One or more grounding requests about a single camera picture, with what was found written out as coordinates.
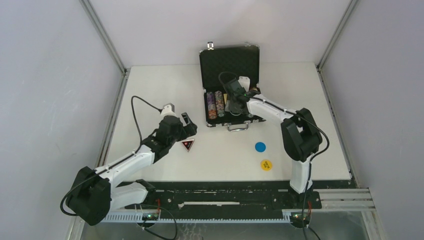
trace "silver handle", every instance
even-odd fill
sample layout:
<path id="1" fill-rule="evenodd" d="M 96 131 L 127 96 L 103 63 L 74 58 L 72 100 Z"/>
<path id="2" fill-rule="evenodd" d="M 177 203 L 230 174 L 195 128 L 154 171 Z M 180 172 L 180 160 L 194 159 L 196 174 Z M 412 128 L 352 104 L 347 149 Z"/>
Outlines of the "silver handle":
<path id="1" fill-rule="evenodd" d="M 226 126 L 226 129 L 228 130 L 228 132 L 238 132 L 238 131 L 244 131 L 244 130 L 248 130 L 249 129 L 249 122 L 245 122 L 244 124 L 246 124 L 246 127 L 240 127 L 240 128 L 234 128 L 231 129 L 231 125 Z"/>

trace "stack of poker chips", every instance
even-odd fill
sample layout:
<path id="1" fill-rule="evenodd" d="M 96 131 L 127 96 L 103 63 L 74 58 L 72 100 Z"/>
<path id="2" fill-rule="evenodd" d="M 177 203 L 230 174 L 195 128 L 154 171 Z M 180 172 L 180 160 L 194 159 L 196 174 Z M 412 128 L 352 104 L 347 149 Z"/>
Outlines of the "stack of poker chips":
<path id="1" fill-rule="evenodd" d="M 224 97 L 221 91 L 215 92 L 215 103 L 216 103 L 216 112 L 218 113 L 218 117 L 224 117 L 225 115 L 225 105 L 224 105 Z"/>
<path id="2" fill-rule="evenodd" d="M 209 119 L 216 119 L 217 107 L 215 106 L 214 93 L 213 92 L 206 93 L 206 100 L 207 100 L 207 111 L 208 111 Z"/>

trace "poker chip case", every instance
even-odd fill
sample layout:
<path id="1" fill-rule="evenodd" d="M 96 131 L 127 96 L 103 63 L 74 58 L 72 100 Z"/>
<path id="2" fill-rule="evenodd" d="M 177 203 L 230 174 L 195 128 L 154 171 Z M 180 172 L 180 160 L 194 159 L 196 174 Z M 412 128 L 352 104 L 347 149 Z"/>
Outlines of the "poker chip case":
<path id="1" fill-rule="evenodd" d="M 218 75 L 222 72 L 232 72 L 238 76 L 250 78 L 249 88 L 258 88 L 259 83 L 259 46 L 242 45 L 227 46 L 214 48 L 212 42 L 208 42 L 208 48 L 201 50 L 199 53 L 201 81 L 203 85 L 204 111 L 206 125 L 208 127 L 227 126 L 230 132 L 246 130 L 249 124 L 265 121 L 259 116 L 249 117 L 247 115 L 232 115 L 226 111 L 224 116 L 218 116 L 214 119 L 209 118 L 208 110 L 208 93 L 221 91 L 225 94 L 224 87 L 218 79 Z M 223 74 L 221 79 L 225 83 L 233 79 L 230 74 Z M 231 125 L 244 124 L 243 128 L 233 128 Z"/>

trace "black and red triangle sign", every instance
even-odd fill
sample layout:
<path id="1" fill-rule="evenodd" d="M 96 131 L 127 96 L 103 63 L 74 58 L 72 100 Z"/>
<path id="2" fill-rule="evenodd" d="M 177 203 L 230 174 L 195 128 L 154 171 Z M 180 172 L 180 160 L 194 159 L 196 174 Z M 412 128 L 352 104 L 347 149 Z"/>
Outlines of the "black and red triangle sign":
<path id="1" fill-rule="evenodd" d="M 190 149 L 192 148 L 194 142 L 195 142 L 194 139 L 187 139 L 187 140 L 181 141 L 182 145 L 187 150 L 187 152 L 190 152 Z"/>

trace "white table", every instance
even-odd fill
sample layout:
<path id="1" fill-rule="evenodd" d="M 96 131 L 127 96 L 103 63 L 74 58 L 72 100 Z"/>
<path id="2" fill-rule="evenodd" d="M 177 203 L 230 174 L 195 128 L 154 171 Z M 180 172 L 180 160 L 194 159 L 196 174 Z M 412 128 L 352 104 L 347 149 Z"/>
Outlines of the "white table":
<path id="1" fill-rule="evenodd" d="M 312 179 L 350 179 L 315 65 L 312 62 L 262 63 L 259 87 L 268 99 L 282 106 L 297 110 L 308 108 L 316 124 L 327 133 L 330 148 L 313 161 Z M 291 178 L 292 160 L 284 150 L 279 125 L 267 121 L 253 123 L 248 130 L 239 132 L 228 132 L 223 126 L 206 127 L 199 65 L 131 68 L 107 163 L 127 155 L 139 144 L 130 104 L 133 95 L 156 107 L 173 103 L 178 116 L 187 112 L 198 129 L 190 152 L 177 142 L 168 155 L 138 171 L 128 181 L 273 181 Z M 156 110 L 139 100 L 134 101 L 145 138 L 159 126 L 161 118 Z M 266 144 L 265 152 L 255 150 L 257 142 Z M 272 162 L 271 170 L 261 168 L 260 163 L 264 159 Z"/>

